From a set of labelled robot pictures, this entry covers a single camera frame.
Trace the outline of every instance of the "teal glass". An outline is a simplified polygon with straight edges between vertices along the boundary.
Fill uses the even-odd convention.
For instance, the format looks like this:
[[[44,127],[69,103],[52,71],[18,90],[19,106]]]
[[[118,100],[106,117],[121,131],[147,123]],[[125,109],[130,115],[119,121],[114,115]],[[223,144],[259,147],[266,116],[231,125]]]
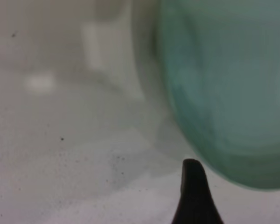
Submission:
[[[200,157],[230,181],[280,189],[280,6],[259,6],[161,0],[158,53]]]

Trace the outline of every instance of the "black speck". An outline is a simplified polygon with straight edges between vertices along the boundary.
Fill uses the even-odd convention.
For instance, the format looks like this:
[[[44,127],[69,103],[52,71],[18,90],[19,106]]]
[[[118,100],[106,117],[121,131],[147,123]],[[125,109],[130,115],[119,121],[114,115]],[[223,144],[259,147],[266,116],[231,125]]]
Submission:
[[[11,37],[12,37],[12,38],[15,38],[15,37],[17,36],[17,34],[18,34],[18,31],[15,31],[15,32],[11,35]]]

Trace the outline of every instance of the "blurry background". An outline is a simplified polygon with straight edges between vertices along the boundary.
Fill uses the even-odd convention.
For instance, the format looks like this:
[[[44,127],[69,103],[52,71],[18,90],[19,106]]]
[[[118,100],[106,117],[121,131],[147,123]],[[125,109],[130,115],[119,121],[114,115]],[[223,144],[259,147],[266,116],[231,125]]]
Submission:
[[[157,0],[0,0],[0,224],[164,224],[196,158],[153,51]],[[226,223],[280,223],[280,191],[206,170]]]

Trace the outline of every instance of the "black pointed object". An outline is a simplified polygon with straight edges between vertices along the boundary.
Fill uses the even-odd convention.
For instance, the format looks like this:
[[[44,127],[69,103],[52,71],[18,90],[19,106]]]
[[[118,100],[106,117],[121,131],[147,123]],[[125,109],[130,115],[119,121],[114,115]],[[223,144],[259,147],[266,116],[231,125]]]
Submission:
[[[223,224],[197,160],[183,161],[181,198],[172,224]]]

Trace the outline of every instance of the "white surface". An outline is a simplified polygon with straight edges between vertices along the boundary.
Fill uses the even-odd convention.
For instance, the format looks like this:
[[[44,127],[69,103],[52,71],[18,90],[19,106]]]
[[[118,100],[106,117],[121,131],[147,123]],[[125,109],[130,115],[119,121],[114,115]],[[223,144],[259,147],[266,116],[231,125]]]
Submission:
[[[170,223],[195,155],[150,56],[154,2],[0,0],[0,224]],[[225,223],[280,223],[280,191],[206,170]]]

